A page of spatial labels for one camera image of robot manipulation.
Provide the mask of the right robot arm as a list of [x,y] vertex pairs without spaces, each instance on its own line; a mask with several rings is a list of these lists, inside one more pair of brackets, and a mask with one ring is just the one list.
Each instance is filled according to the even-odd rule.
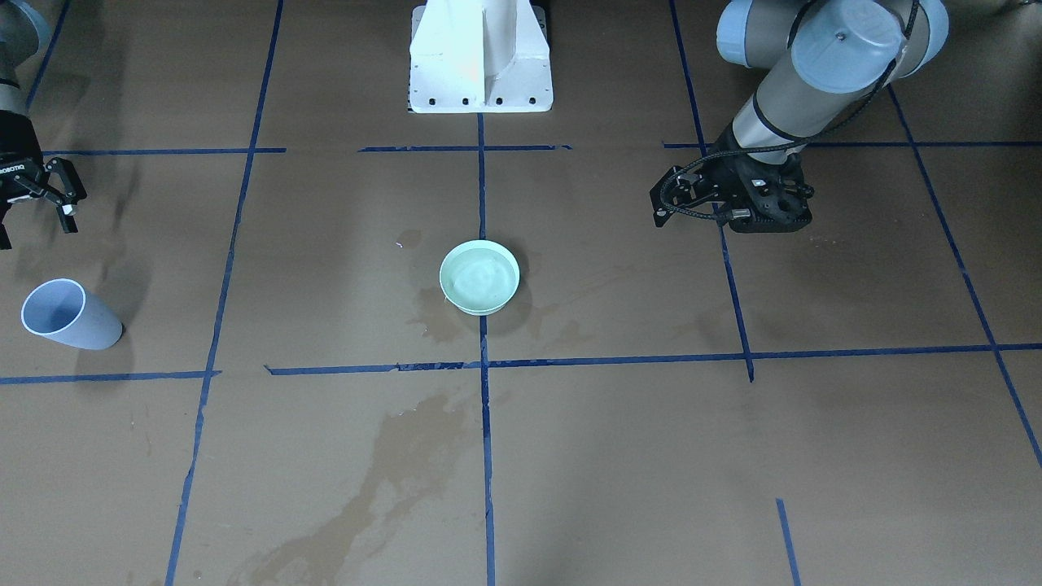
[[76,212],[88,197],[71,160],[42,156],[16,68],[50,38],[48,23],[26,1],[1,2],[1,220],[17,203],[45,200],[66,234],[77,234]]

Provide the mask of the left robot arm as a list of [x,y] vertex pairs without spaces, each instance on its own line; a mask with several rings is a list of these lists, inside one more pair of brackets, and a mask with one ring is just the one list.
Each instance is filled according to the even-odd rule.
[[745,234],[811,222],[800,152],[850,104],[926,66],[948,40],[942,1],[731,1],[723,59],[767,75],[734,115],[701,170],[700,195]]

